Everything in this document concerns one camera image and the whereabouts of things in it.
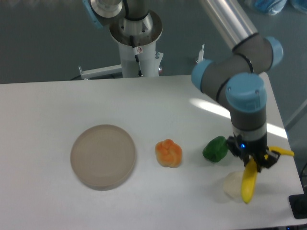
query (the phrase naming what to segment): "banana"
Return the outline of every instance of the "banana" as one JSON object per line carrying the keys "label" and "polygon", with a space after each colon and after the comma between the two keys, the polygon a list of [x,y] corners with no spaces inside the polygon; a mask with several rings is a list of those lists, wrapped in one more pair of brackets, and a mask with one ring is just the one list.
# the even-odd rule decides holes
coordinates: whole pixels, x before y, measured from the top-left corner
{"label": "banana", "polygon": [[257,164],[254,159],[251,158],[245,167],[241,185],[241,197],[246,204],[248,204],[254,196],[257,174]]}
{"label": "banana", "polygon": [[[277,146],[270,146],[269,151],[276,151],[281,155],[294,157],[294,152],[282,149]],[[254,159],[251,158],[245,167],[241,185],[241,197],[246,204],[248,204],[254,196],[257,174],[257,164]]]}

